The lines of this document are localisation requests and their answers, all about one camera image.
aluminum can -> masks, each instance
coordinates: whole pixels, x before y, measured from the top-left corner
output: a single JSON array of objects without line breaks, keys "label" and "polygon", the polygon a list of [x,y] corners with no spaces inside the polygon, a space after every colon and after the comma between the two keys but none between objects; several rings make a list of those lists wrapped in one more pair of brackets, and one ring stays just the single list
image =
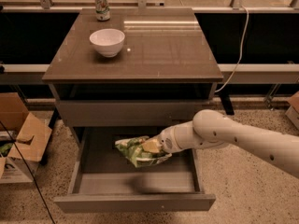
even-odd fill
[{"label": "aluminum can", "polygon": [[96,19],[107,21],[110,19],[110,8],[107,0],[94,0]]}]

drawer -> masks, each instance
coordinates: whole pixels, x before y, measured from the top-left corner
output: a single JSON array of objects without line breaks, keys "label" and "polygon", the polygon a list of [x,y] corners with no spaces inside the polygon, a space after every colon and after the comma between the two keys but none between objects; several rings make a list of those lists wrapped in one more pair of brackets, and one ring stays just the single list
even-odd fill
[{"label": "drawer", "polygon": [[59,101],[66,126],[169,126],[192,120],[202,101]]},{"label": "drawer", "polygon": [[139,80],[133,83],[77,83],[50,84],[60,100],[207,100],[211,99],[212,83],[177,83],[164,80],[151,83]]},{"label": "drawer", "polygon": [[156,133],[153,127],[86,128],[68,194],[54,201],[66,213],[209,210],[215,195],[203,192],[194,150],[136,169],[114,148],[118,139]]}]

cardboard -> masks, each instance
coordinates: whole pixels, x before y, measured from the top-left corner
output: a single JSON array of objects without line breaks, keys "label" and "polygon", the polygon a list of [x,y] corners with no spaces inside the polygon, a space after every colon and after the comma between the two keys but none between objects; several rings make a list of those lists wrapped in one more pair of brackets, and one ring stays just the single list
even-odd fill
[{"label": "cardboard", "polygon": [[288,99],[288,103],[299,113],[299,91]]},{"label": "cardboard", "polygon": [[[15,145],[23,158],[35,169],[45,152],[51,128],[28,111],[18,93],[0,93],[0,121],[8,130],[17,131]],[[23,167],[25,164],[15,145],[6,158],[0,158],[0,183],[4,182],[2,176],[6,183],[15,182],[14,180],[28,181],[28,178],[23,178],[28,177],[28,169]]]},{"label": "cardboard", "polygon": [[290,119],[294,126],[299,130],[299,113],[290,106],[286,112],[286,116]]}]

speckled floor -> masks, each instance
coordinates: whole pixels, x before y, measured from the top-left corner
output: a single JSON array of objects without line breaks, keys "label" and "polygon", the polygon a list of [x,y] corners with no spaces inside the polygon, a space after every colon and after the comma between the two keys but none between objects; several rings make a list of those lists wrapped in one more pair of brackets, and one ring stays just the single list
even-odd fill
[{"label": "speckled floor", "polygon": [[[49,112],[34,113],[50,118]],[[237,109],[232,119],[299,134],[285,109]],[[216,195],[208,212],[65,214],[52,200],[67,193],[78,147],[61,120],[47,152],[48,164],[36,179],[57,223],[299,223],[299,179],[232,145],[198,150],[205,193]],[[34,184],[2,184],[0,197],[0,223],[51,223]]]}]

ceramic bowl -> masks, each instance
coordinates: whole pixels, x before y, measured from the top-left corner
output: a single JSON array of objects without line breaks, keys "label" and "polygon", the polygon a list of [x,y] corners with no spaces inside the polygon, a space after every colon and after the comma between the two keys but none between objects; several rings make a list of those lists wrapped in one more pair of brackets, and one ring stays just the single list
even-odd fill
[{"label": "ceramic bowl", "polygon": [[91,34],[93,48],[105,57],[116,56],[123,47],[125,34],[117,29],[101,29]]}]

